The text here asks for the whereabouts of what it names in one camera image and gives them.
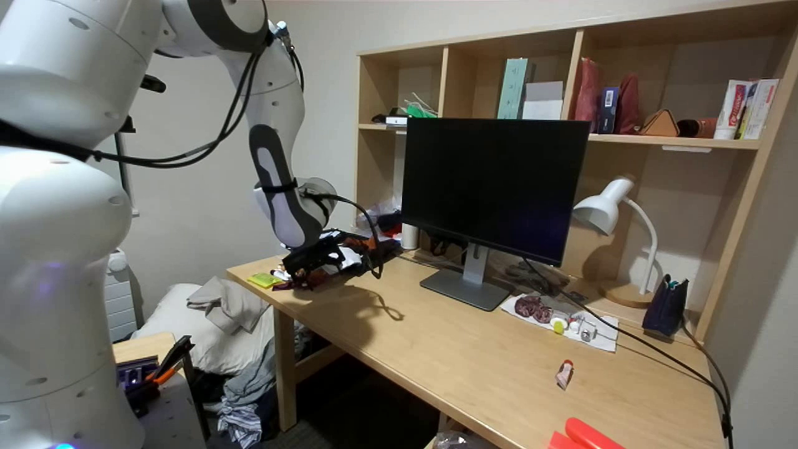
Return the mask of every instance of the wooden desk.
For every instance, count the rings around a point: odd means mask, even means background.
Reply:
[[[147,358],[162,360],[173,349],[173,344],[173,334],[153,334],[121,343],[113,349],[114,361],[122,364]],[[173,378],[159,389],[159,399],[151,405],[151,413],[139,421],[147,434],[144,449],[207,446],[196,398],[182,374]]]
[[[723,446],[713,393],[627,338],[609,355],[504,313],[464,307],[421,290],[419,279],[434,268],[401,258],[385,268],[381,279],[364,274],[318,292],[270,292],[247,283],[280,260],[232,268],[230,274],[277,307],[284,428],[298,420],[293,320],[299,320],[496,446],[547,446],[570,418],[627,446]],[[705,373],[698,349],[667,346]],[[566,393],[555,383],[563,360],[576,373]]]

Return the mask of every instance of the white desk lamp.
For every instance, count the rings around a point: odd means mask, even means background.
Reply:
[[[618,202],[627,202],[634,213],[642,214],[643,224],[649,228],[651,235],[651,249],[649,249],[649,260],[646,260],[646,278],[639,285],[639,294],[646,297],[643,304],[651,303],[651,273],[653,273],[653,260],[657,260],[657,249],[658,249],[658,235],[649,221],[649,214],[643,213],[643,207],[634,199],[629,199],[632,191],[632,181],[627,177],[616,177],[612,181],[602,196],[587,198],[575,207],[575,218],[592,224],[593,229],[598,229],[602,235],[612,235],[616,229],[618,223]]]

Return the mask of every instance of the monitor stand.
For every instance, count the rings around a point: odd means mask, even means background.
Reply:
[[[426,279],[421,279],[425,290],[440,292],[445,297],[451,297],[456,303],[464,303],[476,309],[496,309],[506,299],[506,290],[485,283],[485,270],[490,263],[490,249],[479,245],[467,247],[467,268],[464,273],[437,273]]]

